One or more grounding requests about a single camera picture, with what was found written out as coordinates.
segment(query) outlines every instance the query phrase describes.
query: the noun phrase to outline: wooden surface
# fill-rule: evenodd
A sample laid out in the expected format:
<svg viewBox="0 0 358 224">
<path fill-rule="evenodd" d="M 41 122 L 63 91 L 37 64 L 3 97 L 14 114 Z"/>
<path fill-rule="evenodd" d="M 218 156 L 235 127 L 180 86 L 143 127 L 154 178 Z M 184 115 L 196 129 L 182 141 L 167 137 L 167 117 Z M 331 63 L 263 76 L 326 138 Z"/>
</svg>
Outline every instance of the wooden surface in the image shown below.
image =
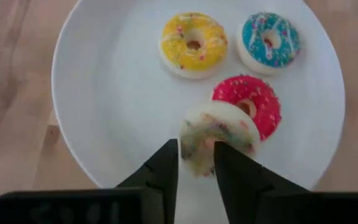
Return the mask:
<svg viewBox="0 0 358 224">
<path fill-rule="evenodd" d="M 75 2 L 0 0 L 0 194 L 95 187 L 68 152 L 52 111 L 53 50 Z M 346 88 L 342 141 L 316 189 L 358 190 L 358 0 L 306 2 L 334 44 Z"/>
</svg>

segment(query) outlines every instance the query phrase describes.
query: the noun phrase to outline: white plate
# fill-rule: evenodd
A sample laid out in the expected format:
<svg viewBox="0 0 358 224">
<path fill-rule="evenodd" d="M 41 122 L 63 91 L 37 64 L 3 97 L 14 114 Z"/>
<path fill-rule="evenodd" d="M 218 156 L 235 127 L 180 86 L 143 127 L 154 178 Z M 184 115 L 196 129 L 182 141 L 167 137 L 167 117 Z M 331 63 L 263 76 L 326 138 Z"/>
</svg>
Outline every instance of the white plate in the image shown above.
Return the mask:
<svg viewBox="0 0 358 224">
<path fill-rule="evenodd" d="M 199 11 L 229 37 L 221 73 L 193 81 L 169 75 L 157 43 L 175 14 Z M 303 51 L 285 73 L 264 78 L 282 103 L 282 122 L 256 161 L 312 189 L 329 164 L 344 119 L 344 84 L 333 46 L 310 9 L 298 0 L 82 0 L 67 19 L 53 59 L 53 102 L 72 154 L 100 187 L 131 175 L 168 139 L 185 111 L 208 100 L 221 80 L 248 73 L 235 51 L 238 25 L 272 11 L 298 28 Z M 180 168 L 177 223 L 227 223 L 213 179 Z"/>
</svg>

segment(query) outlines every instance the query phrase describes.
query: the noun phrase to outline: yellow icing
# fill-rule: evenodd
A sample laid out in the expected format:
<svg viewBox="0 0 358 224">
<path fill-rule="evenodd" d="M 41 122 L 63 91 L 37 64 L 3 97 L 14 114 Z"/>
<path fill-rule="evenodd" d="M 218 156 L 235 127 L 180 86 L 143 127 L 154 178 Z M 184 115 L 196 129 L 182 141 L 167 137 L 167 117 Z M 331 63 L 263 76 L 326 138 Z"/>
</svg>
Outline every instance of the yellow icing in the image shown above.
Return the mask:
<svg viewBox="0 0 358 224">
<path fill-rule="evenodd" d="M 197 40 L 197 50 L 186 41 Z M 174 16 L 165 25 L 161 48 L 168 60 L 178 68 L 203 71 L 221 62 L 226 55 L 227 39 L 223 27 L 211 17 L 198 12 Z"/>
</svg>

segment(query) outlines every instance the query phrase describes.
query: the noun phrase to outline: toy donut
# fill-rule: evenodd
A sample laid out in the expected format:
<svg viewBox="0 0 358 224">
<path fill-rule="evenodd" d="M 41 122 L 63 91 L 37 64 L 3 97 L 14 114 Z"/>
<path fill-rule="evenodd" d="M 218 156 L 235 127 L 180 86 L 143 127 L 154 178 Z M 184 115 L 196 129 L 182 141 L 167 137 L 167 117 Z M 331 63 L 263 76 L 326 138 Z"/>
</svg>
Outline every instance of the toy donut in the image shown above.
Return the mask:
<svg viewBox="0 0 358 224">
<path fill-rule="evenodd" d="M 251 156 L 259 138 L 254 122 L 242 110 L 229 103 L 211 101 L 187 112 L 180 133 L 181 158 L 196 177 L 212 177 L 216 141 Z"/>
<path fill-rule="evenodd" d="M 228 78 L 214 88 L 212 100 L 231 103 L 246 112 L 258 128 L 261 141 L 273 134 L 281 121 L 277 96 L 258 78 L 248 75 Z"/>
<path fill-rule="evenodd" d="M 289 66 L 300 53 L 298 31 L 287 19 L 271 13 L 251 15 L 237 32 L 241 60 L 254 72 L 271 75 Z"/>
<path fill-rule="evenodd" d="M 198 12 L 174 16 L 164 27 L 159 43 L 163 62 L 174 73 L 200 79 L 217 72 L 227 51 L 223 27 Z"/>
</svg>

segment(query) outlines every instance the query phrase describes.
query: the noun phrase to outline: pink icing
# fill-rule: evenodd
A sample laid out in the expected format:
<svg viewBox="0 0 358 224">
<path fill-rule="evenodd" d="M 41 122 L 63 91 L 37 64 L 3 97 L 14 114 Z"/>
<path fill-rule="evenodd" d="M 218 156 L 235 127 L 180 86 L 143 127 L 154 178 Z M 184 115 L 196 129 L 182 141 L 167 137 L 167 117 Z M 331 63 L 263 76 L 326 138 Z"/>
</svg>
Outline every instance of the pink icing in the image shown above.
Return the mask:
<svg viewBox="0 0 358 224">
<path fill-rule="evenodd" d="M 250 99 L 257 111 L 252 118 L 260 133 L 260 140 L 268 138 L 281 121 L 280 102 L 273 89 L 261 79 L 249 75 L 239 75 L 219 83 L 213 91 L 212 100 L 236 105 L 244 99 Z"/>
</svg>

